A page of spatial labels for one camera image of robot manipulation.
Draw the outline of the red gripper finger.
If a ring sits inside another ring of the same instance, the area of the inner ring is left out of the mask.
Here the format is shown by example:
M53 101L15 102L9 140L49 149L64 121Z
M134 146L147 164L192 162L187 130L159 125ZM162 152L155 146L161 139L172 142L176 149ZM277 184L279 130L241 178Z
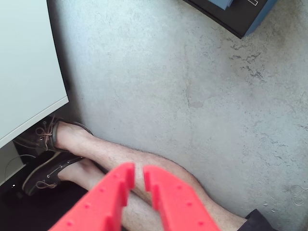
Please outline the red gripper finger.
M124 163L88 191L51 231L120 231L123 207L135 183L135 165Z
M160 214L166 231L218 231L194 189L166 170L156 166L143 168L146 191Z

